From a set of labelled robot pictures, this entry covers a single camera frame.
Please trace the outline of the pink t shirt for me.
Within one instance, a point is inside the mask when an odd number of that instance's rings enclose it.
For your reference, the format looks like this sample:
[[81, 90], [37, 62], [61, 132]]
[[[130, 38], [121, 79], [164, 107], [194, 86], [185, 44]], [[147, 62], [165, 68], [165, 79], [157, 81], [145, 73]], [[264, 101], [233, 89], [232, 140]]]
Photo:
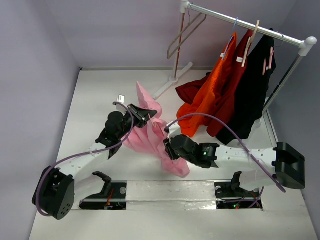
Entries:
[[162, 107], [152, 98], [152, 96], [145, 90], [139, 82], [136, 83], [136, 91], [139, 102], [139, 108], [146, 110], [157, 110], [158, 114], [154, 117], [160, 123], [159, 126], [152, 126], [148, 121], [147, 125], [143, 128], [134, 127], [128, 139], [124, 141], [124, 145], [137, 152], [144, 154], [152, 154], [161, 160], [163, 170], [184, 178], [190, 173], [187, 161], [183, 158], [171, 160], [165, 151], [164, 140], [168, 134], [164, 129], [168, 124], [162, 120]]

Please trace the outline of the pink wire hanger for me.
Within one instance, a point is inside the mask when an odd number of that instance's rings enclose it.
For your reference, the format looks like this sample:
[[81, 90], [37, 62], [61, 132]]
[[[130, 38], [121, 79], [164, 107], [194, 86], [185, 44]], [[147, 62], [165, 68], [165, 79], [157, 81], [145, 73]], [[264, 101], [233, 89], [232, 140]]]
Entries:
[[160, 122], [156, 118], [151, 117], [150, 114], [148, 114], [148, 118], [149, 118], [149, 121], [151, 122], [153, 127], [158, 127], [159, 126]]

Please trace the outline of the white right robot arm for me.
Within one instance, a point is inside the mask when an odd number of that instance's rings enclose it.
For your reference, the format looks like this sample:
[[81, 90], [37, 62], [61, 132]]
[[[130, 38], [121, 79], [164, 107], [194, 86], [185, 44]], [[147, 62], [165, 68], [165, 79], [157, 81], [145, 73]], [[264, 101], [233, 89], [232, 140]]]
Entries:
[[276, 147], [249, 149], [217, 143], [196, 143], [180, 134], [164, 140], [171, 160], [182, 158], [203, 168], [235, 170], [230, 190], [235, 196], [247, 191], [276, 185], [281, 188], [305, 188], [305, 157], [285, 142]]

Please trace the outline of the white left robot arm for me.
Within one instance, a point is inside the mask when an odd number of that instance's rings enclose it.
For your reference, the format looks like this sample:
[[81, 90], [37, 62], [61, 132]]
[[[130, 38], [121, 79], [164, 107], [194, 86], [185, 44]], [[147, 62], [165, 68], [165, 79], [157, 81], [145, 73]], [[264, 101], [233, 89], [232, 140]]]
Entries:
[[158, 113], [133, 104], [114, 102], [114, 105], [121, 106], [125, 113], [113, 111], [108, 115], [105, 127], [89, 150], [43, 170], [32, 198], [42, 216], [61, 220], [72, 209], [75, 198], [83, 201], [91, 196], [112, 196], [112, 179], [97, 170], [97, 166], [119, 151], [135, 127], [143, 128]]

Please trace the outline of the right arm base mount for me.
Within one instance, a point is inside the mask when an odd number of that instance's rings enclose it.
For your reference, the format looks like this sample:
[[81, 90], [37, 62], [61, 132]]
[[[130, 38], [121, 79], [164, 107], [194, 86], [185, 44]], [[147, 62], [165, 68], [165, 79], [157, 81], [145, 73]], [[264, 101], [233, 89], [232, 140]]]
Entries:
[[218, 210], [263, 209], [259, 190], [248, 191], [240, 187], [241, 173], [234, 173], [230, 181], [214, 183]]

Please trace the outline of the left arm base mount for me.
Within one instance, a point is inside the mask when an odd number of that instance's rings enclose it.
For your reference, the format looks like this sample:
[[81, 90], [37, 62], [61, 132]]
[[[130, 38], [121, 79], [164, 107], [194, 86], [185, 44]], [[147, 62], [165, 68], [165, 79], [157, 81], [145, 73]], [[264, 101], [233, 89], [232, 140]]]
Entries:
[[127, 182], [113, 181], [108, 175], [95, 171], [93, 176], [103, 181], [101, 191], [92, 194], [79, 203], [81, 210], [126, 210], [127, 209]]

